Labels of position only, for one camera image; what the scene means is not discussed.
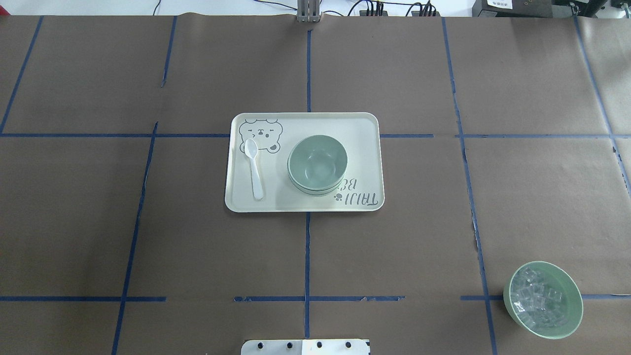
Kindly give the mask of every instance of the bowl rim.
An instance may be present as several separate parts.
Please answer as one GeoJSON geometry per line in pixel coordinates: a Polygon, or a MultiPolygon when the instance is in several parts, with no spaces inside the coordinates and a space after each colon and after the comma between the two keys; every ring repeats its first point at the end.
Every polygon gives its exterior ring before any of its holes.
{"type": "Polygon", "coordinates": [[[300,190],[300,192],[305,193],[305,194],[307,194],[307,195],[309,195],[309,196],[313,196],[313,197],[320,197],[320,196],[330,195],[333,191],[335,191],[335,190],[337,190],[337,189],[339,188],[339,186],[341,185],[341,183],[342,183],[342,182],[340,181],[337,185],[333,186],[332,188],[326,189],[326,190],[314,191],[314,190],[307,190],[307,189],[304,189],[304,190],[306,190],[306,191],[303,191],[303,187],[302,187],[302,186],[297,185],[297,184],[296,184],[296,183],[294,183],[294,182],[293,182],[293,180],[292,180],[292,184],[293,184],[293,185],[294,185],[294,186],[295,186],[298,190],[300,190]]]}
{"type": "Polygon", "coordinates": [[[563,339],[563,338],[569,337],[570,335],[572,335],[572,334],[573,334],[573,333],[574,333],[574,332],[575,332],[575,331],[579,328],[579,325],[581,325],[581,322],[583,321],[584,305],[583,305],[583,297],[582,297],[582,295],[581,295],[581,290],[580,290],[580,289],[579,289],[579,287],[576,285],[576,282],[574,282],[574,279],[573,279],[573,278],[572,278],[572,277],[571,277],[571,276],[570,276],[567,272],[565,272],[565,270],[563,270],[562,268],[560,268],[560,267],[558,267],[558,266],[556,266],[556,265],[554,265],[554,264],[552,264],[552,263],[544,262],[543,260],[535,260],[535,261],[533,261],[533,262],[527,262],[527,263],[525,263],[524,265],[521,265],[520,267],[518,267],[518,268],[517,268],[517,270],[515,270],[515,272],[514,272],[514,273],[511,275],[511,277],[509,278],[509,281],[508,281],[508,284],[507,284],[507,290],[508,290],[508,293],[504,295],[504,305],[506,306],[507,311],[511,312],[511,318],[513,318],[513,320],[515,320],[515,322],[517,322],[517,324],[519,324],[522,328],[527,329],[529,332],[531,332],[532,334],[537,335],[538,337],[542,337],[542,338],[544,338],[544,339],[551,339],[551,340],[557,340],[557,339],[563,339]],[[539,334],[539,333],[535,332],[534,330],[532,330],[532,329],[528,328],[528,327],[524,324],[524,322],[522,322],[522,321],[521,321],[521,319],[519,319],[519,317],[517,317],[517,316],[513,317],[513,316],[512,316],[512,314],[513,314],[513,313],[515,313],[515,311],[514,311],[514,310],[512,310],[512,311],[509,311],[509,310],[508,310],[508,307],[512,307],[512,302],[511,302],[512,300],[510,299],[510,288],[511,288],[511,286],[512,286],[512,281],[513,281],[513,279],[515,278],[515,275],[517,275],[517,273],[518,273],[521,269],[523,269],[524,267],[526,267],[526,266],[528,266],[528,265],[531,265],[531,264],[535,264],[535,263],[536,263],[536,264],[541,264],[541,263],[543,263],[543,264],[548,264],[548,265],[551,265],[551,266],[553,266],[553,267],[555,267],[555,268],[559,269],[559,271],[561,271],[561,273],[565,274],[565,276],[567,276],[567,277],[568,277],[568,279],[570,279],[570,281],[572,282],[572,285],[574,285],[574,287],[576,288],[576,291],[578,291],[578,292],[579,292],[579,295],[580,295],[579,299],[580,299],[580,301],[581,301],[581,316],[579,317],[579,321],[577,322],[576,327],[574,327],[574,329],[572,329],[572,330],[571,330],[570,332],[568,332],[567,334],[564,334],[564,335],[556,335],[556,336],[548,336],[548,335],[542,335],[542,334],[539,334]]]}
{"type": "Polygon", "coordinates": [[[305,190],[309,190],[309,191],[313,191],[313,192],[322,192],[322,191],[326,191],[326,190],[329,190],[329,189],[331,189],[331,188],[335,187],[336,185],[338,185],[338,184],[339,184],[342,180],[344,180],[344,175],[346,175],[346,170],[347,170],[347,168],[348,168],[348,152],[346,151],[346,148],[344,147],[344,145],[343,145],[343,144],[342,144],[339,140],[337,140],[337,139],[335,139],[335,137],[332,137],[332,136],[329,136],[329,135],[311,135],[311,136],[308,136],[308,137],[305,137],[305,138],[301,139],[298,143],[296,143],[296,145],[294,145],[294,146],[293,146],[292,151],[289,153],[289,157],[287,157],[287,172],[289,173],[289,178],[290,178],[290,180],[291,180],[294,184],[297,184],[297,185],[299,185],[300,187],[302,187],[303,189],[305,189],[305,190]],[[337,144],[338,144],[338,145],[342,148],[342,151],[344,152],[344,155],[346,156],[346,164],[344,165],[344,171],[343,171],[343,172],[342,172],[342,174],[340,175],[339,179],[335,180],[335,182],[334,182],[334,183],[329,184],[329,185],[327,185],[327,186],[325,186],[325,187],[323,187],[323,188],[317,188],[317,189],[314,189],[314,188],[310,188],[310,187],[308,187],[308,186],[305,186],[304,184],[301,184],[300,182],[298,182],[298,181],[297,181],[297,180],[293,177],[292,170],[290,169],[290,162],[292,161],[292,157],[293,157],[293,153],[294,153],[294,151],[296,150],[296,148],[297,148],[300,144],[302,144],[305,140],[308,140],[308,139],[313,138],[313,137],[318,137],[318,136],[323,136],[323,137],[327,137],[327,138],[330,138],[330,139],[334,140],[334,141],[335,141],[335,142],[336,142],[336,143],[337,143],[337,144]]]}

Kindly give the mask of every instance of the plastic spoon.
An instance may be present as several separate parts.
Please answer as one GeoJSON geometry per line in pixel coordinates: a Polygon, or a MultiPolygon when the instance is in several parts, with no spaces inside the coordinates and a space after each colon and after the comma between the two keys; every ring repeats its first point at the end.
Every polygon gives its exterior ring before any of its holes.
{"type": "Polygon", "coordinates": [[[252,169],[252,192],[254,192],[255,200],[263,198],[263,185],[261,184],[259,169],[256,167],[256,154],[258,152],[259,147],[252,138],[245,141],[245,155],[250,158],[250,168],[252,169]]]}

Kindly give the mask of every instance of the bear face illustration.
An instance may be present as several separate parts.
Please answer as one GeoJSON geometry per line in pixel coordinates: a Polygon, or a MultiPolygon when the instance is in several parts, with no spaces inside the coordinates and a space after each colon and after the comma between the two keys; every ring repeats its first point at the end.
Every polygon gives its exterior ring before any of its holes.
{"type": "Polygon", "coordinates": [[[239,134],[241,135],[241,145],[239,149],[245,152],[245,141],[252,138],[259,150],[267,150],[270,153],[276,153],[280,150],[280,135],[283,132],[283,126],[277,121],[268,121],[267,119],[246,119],[239,126],[239,134]]]}

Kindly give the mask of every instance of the ice cube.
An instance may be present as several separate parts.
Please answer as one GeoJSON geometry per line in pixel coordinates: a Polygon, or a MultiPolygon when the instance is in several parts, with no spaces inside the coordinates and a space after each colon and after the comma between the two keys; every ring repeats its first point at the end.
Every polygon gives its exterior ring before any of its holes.
{"type": "Polygon", "coordinates": [[[545,310],[546,309],[546,298],[544,296],[535,296],[533,298],[533,307],[536,310],[545,310]]]}
{"type": "Polygon", "coordinates": [[[517,297],[520,301],[524,301],[527,299],[532,299],[534,296],[533,289],[531,287],[524,287],[522,289],[517,290],[517,297]]]}
{"type": "Polygon", "coordinates": [[[546,297],[553,302],[556,303],[560,303],[561,302],[561,298],[563,297],[563,294],[561,293],[561,291],[558,291],[556,289],[550,288],[548,290],[548,294],[546,295],[546,297]]]}
{"type": "Polygon", "coordinates": [[[533,317],[528,312],[520,313],[518,314],[518,317],[523,322],[523,324],[527,326],[527,328],[532,329],[536,326],[533,317]]]}
{"type": "Polygon", "coordinates": [[[530,286],[530,282],[526,281],[525,277],[517,277],[517,276],[515,276],[515,278],[512,281],[512,284],[510,285],[511,289],[513,290],[523,289],[524,287],[528,287],[528,286],[530,286]]]}
{"type": "Polygon", "coordinates": [[[524,308],[524,310],[526,310],[526,312],[534,312],[535,311],[534,301],[533,301],[532,298],[525,299],[525,300],[521,301],[521,306],[524,308]]]}
{"type": "Polygon", "coordinates": [[[533,296],[545,295],[545,286],[541,283],[532,284],[530,285],[530,288],[533,290],[533,296]]]}
{"type": "Polygon", "coordinates": [[[560,317],[552,319],[552,325],[554,327],[562,327],[562,326],[566,325],[567,322],[569,322],[569,321],[567,320],[567,318],[564,315],[561,315],[560,317]]]}
{"type": "Polygon", "coordinates": [[[552,318],[554,320],[560,320],[565,318],[565,308],[561,307],[558,303],[552,303],[549,306],[548,311],[550,312],[552,318]]]}
{"type": "Polygon", "coordinates": [[[531,284],[537,282],[543,282],[543,272],[539,270],[532,269],[530,267],[525,267],[521,270],[523,277],[531,284]]]}
{"type": "Polygon", "coordinates": [[[553,326],[551,314],[546,311],[535,312],[533,314],[533,320],[537,326],[541,328],[550,328],[553,326]]]}

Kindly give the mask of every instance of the white plate with holes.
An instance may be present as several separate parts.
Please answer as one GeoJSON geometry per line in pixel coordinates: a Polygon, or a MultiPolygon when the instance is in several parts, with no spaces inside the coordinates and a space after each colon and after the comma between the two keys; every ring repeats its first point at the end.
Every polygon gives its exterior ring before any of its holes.
{"type": "Polygon", "coordinates": [[[377,118],[367,112],[243,113],[232,120],[226,206],[234,212],[368,212],[384,204],[384,177],[377,118]],[[292,148],[312,135],[337,139],[348,155],[345,178],[324,196],[311,196],[290,181],[287,158],[292,148]],[[256,141],[262,200],[252,193],[248,138],[256,141]]]}
{"type": "Polygon", "coordinates": [[[241,355],[370,355],[368,344],[363,339],[248,340],[241,355]]]}

